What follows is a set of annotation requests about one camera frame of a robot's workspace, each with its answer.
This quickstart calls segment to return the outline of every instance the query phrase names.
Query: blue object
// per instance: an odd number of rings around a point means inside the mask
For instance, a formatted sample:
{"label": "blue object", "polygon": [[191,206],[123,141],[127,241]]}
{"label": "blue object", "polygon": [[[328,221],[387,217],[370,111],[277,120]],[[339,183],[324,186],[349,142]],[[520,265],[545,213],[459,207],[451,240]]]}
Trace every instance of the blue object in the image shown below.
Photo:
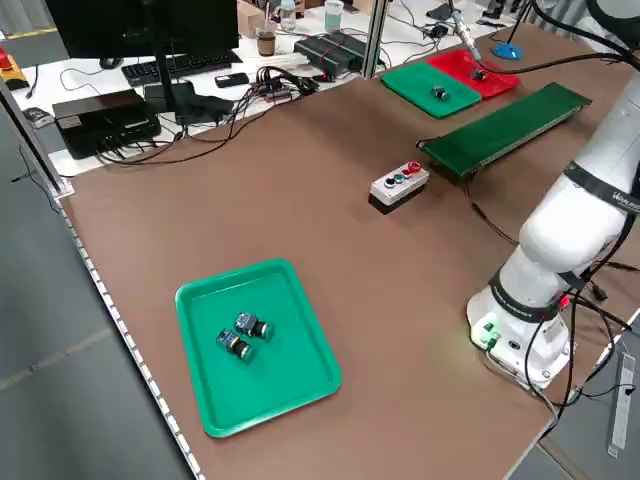
{"label": "blue object", "polygon": [[501,43],[500,45],[493,47],[491,52],[498,57],[505,60],[520,60],[523,57],[522,49],[512,43]]}

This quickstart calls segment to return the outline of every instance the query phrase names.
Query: black electronic device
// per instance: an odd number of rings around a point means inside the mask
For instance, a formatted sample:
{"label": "black electronic device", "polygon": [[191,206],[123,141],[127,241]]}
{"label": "black electronic device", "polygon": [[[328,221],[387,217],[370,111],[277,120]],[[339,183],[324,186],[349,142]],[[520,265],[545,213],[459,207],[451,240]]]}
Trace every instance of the black electronic device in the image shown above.
{"label": "black electronic device", "polygon": [[[206,55],[180,55],[175,59],[169,58],[167,59],[167,68],[169,76],[173,79],[197,73],[224,70],[231,67],[232,63],[242,63],[242,60],[231,50],[223,50]],[[160,81],[160,72],[155,61],[127,65],[122,67],[122,73],[132,87]]]}
{"label": "black electronic device", "polygon": [[134,90],[56,103],[53,113],[76,159],[151,140],[160,133],[155,112]]}
{"label": "black electronic device", "polygon": [[506,0],[491,0],[487,9],[482,12],[482,16],[498,20],[502,16],[505,3]]}
{"label": "black electronic device", "polygon": [[231,75],[220,75],[214,78],[218,88],[235,87],[249,83],[249,76],[246,73],[232,73]]}
{"label": "black electronic device", "polygon": [[118,58],[153,54],[160,86],[145,88],[157,112],[182,124],[197,117],[192,86],[172,85],[167,55],[203,54],[238,46],[236,0],[46,0],[71,57]]}
{"label": "black electronic device", "polygon": [[429,10],[427,12],[427,17],[433,18],[434,20],[438,20],[444,22],[451,18],[451,7],[447,3],[443,3],[442,5],[434,8],[433,10]]}
{"label": "black electronic device", "polygon": [[307,57],[314,67],[337,77],[346,72],[362,70],[366,48],[364,42],[351,35],[333,32],[298,40],[293,51]]}

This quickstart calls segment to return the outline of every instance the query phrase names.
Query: brown table surface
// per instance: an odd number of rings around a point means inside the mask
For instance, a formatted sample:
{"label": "brown table surface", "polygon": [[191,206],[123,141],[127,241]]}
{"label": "brown table surface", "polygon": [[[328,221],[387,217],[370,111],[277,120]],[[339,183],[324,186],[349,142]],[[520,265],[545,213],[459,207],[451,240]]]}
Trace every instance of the brown table surface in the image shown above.
{"label": "brown table surface", "polygon": [[[518,42],[526,64],[583,52],[528,26]],[[486,52],[492,42],[480,44]],[[388,216],[367,204],[369,187],[408,160],[424,162],[416,140],[557,81],[593,105],[496,163],[472,188],[491,219],[516,235],[629,77],[626,67],[600,61],[546,69],[522,76],[512,93],[446,120],[430,118],[377,80],[354,80],[269,112],[198,160],[112,166],[75,178],[77,193],[63,206],[204,473],[504,476],[550,415],[485,368],[468,339],[464,308],[512,248],[438,175]],[[184,141],[157,159],[205,147]],[[639,251],[633,239],[627,243],[619,259],[632,262]],[[191,388],[174,294],[187,282],[273,257],[295,266],[342,367],[343,386],[236,436],[209,438]],[[638,277],[607,271],[601,284],[609,290],[609,308],[628,317],[640,299]],[[576,371],[584,378],[605,336],[584,312],[579,327]],[[556,398],[564,382],[561,375],[550,387]]]}

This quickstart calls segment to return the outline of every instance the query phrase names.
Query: bottle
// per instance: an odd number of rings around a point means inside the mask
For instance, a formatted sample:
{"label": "bottle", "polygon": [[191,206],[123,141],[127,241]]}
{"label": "bottle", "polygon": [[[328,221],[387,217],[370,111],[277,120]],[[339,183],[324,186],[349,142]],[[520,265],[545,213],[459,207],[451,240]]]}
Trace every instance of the bottle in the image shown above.
{"label": "bottle", "polygon": [[280,26],[285,32],[293,32],[296,29],[295,0],[282,0],[280,3]]}

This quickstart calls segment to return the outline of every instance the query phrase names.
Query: small component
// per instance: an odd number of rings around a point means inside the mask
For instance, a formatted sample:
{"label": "small component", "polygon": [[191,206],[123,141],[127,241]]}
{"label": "small component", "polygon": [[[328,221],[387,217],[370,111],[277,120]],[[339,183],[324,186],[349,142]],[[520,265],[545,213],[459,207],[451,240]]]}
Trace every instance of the small component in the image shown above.
{"label": "small component", "polygon": [[22,113],[33,128],[42,128],[54,121],[51,115],[38,107],[29,107]]}
{"label": "small component", "polygon": [[443,87],[438,87],[437,85],[431,88],[431,95],[443,102],[449,100],[449,92],[447,92]]}
{"label": "small component", "polygon": [[251,357],[253,356],[253,348],[251,348],[251,345],[240,340],[240,337],[226,328],[218,334],[216,342],[227,352],[233,353],[245,362],[251,360]]}
{"label": "small component", "polygon": [[449,29],[444,25],[436,25],[427,33],[429,38],[434,40],[438,40],[439,38],[445,37],[449,33]]}
{"label": "small component", "polygon": [[236,330],[250,337],[260,337],[267,341],[273,337],[273,325],[261,322],[250,313],[241,313],[236,318]]}
{"label": "small component", "polygon": [[487,79],[487,72],[480,68],[474,68],[471,70],[471,78],[478,82],[482,82]]}

